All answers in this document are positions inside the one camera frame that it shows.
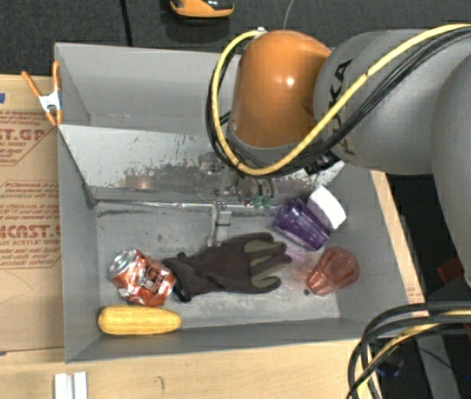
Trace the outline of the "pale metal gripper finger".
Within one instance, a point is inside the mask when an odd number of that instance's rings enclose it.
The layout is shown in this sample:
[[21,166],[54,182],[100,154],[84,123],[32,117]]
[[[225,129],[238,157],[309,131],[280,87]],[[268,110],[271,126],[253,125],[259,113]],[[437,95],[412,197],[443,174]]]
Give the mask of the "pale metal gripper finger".
[[225,201],[218,201],[215,205],[215,211],[215,243],[221,244],[228,238],[232,211]]
[[216,244],[217,229],[217,205],[211,204],[209,235],[207,237],[207,245],[214,246]]

